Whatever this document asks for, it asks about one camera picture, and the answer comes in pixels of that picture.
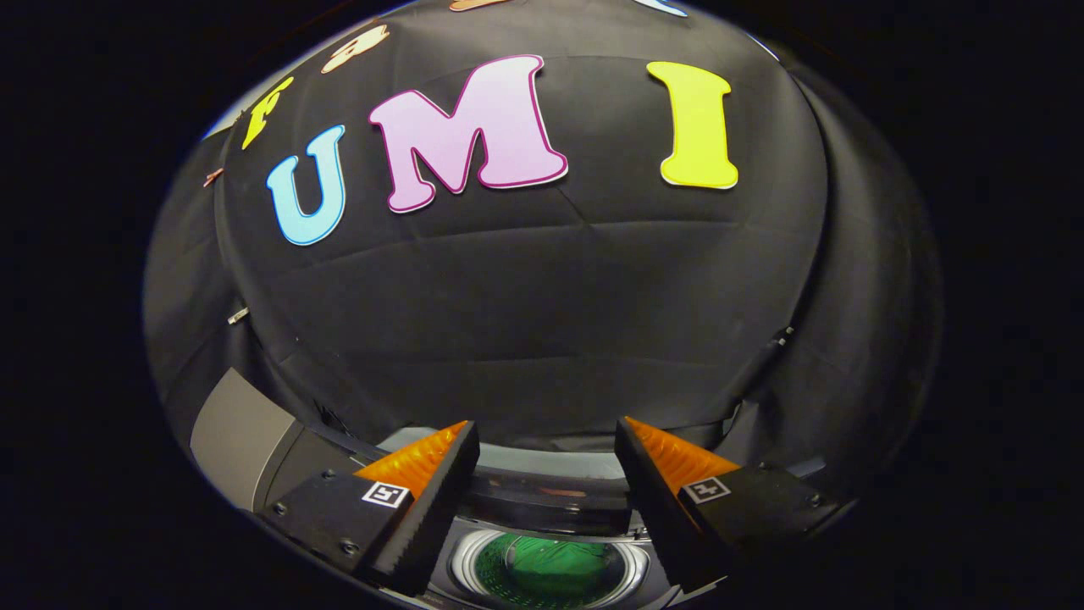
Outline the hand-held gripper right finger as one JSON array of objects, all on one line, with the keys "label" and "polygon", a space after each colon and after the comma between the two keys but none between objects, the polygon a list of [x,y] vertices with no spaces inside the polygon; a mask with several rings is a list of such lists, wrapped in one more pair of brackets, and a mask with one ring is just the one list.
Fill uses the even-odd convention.
[{"label": "hand-held gripper right finger", "polygon": [[630,417],[617,421],[612,451],[666,577],[682,590],[789,558],[844,509],[773,463],[743,466]]}]

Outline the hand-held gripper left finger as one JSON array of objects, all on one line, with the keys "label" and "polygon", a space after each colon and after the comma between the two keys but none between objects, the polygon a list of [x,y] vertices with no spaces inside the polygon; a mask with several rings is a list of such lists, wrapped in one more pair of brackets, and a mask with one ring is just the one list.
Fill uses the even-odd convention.
[{"label": "hand-held gripper left finger", "polygon": [[334,571],[414,597],[429,586],[479,454],[475,421],[457,421],[352,473],[310,476],[258,517]]}]

